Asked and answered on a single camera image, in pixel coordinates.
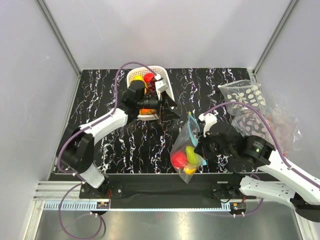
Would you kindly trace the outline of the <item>green pear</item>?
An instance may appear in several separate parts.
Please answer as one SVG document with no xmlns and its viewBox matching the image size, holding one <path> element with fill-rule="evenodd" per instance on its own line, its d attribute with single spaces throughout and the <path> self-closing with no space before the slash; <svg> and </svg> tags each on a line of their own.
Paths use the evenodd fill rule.
<svg viewBox="0 0 320 240">
<path fill-rule="evenodd" d="M 199 154 L 195 153 L 194 150 L 195 148 L 193 146 L 187 146 L 185 148 L 188 164 L 196 167 L 202 166 L 203 158 Z"/>
</svg>

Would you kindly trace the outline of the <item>clear zip top bag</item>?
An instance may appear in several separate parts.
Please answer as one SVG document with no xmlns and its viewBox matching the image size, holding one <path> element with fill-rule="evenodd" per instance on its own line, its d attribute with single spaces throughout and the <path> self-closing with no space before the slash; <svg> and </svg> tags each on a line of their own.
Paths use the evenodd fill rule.
<svg viewBox="0 0 320 240">
<path fill-rule="evenodd" d="M 195 153 L 198 145 L 200 126 L 192 113 L 188 113 L 187 121 L 174 142 L 170 161 L 179 177 L 188 184 L 199 167 L 207 165 L 206 160 Z"/>
</svg>

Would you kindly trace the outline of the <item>yellow pear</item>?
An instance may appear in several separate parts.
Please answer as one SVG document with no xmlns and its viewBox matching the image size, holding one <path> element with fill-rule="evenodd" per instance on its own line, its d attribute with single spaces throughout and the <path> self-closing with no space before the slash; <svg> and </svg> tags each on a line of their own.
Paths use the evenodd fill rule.
<svg viewBox="0 0 320 240">
<path fill-rule="evenodd" d="M 183 168 L 183 171 L 184 171 L 184 173 L 187 174 L 187 175 L 193 175 L 193 174 L 197 171 L 197 168 L 184 167 L 184 168 Z"/>
</svg>

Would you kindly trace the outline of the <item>red apple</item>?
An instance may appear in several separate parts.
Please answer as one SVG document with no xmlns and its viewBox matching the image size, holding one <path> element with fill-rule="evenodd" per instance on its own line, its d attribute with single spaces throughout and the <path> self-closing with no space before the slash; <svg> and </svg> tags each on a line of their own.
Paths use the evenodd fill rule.
<svg viewBox="0 0 320 240">
<path fill-rule="evenodd" d="M 188 159 L 183 151 L 176 151 L 170 156 L 171 164 L 176 169 L 183 169 L 188 164 Z"/>
</svg>

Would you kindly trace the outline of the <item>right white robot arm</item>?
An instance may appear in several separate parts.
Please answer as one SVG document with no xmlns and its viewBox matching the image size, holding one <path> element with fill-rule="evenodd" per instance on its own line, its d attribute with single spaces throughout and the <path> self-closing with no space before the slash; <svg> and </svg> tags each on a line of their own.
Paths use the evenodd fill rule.
<svg viewBox="0 0 320 240">
<path fill-rule="evenodd" d="M 227 183 L 212 184 L 212 193 L 221 197 L 253 196 L 269 199 L 293 209 L 299 216 L 320 221 L 320 181 L 294 165 L 262 137 L 242 136 L 225 122 L 200 122 L 195 153 L 209 160 L 219 154 L 246 162 L 280 181 L 265 182 L 233 173 Z"/>
</svg>

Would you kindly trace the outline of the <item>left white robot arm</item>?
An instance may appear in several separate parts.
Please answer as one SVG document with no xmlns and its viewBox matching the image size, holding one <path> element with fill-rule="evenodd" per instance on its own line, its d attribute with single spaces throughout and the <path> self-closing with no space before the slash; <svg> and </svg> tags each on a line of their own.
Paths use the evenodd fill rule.
<svg viewBox="0 0 320 240">
<path fill-rule="evenodd" d="M 120 102 L 105 115 L 78 127 L 67 126 L 58 146 L 57 167 L 61 164 L 71 168 L 90 192 L 97 198 L 108 193 L 108 181 L 93 163 L 95 145 L 113 131 L 123 128 L 138 118 L 141 109 L 155 109 L 163 121 L 178 119 L 173 111 L 177 103 L 167 80 L 155 82 L 155 92 L 145 94 L 145 84 L 133 80 L 123 93 Z"/>
</svg>

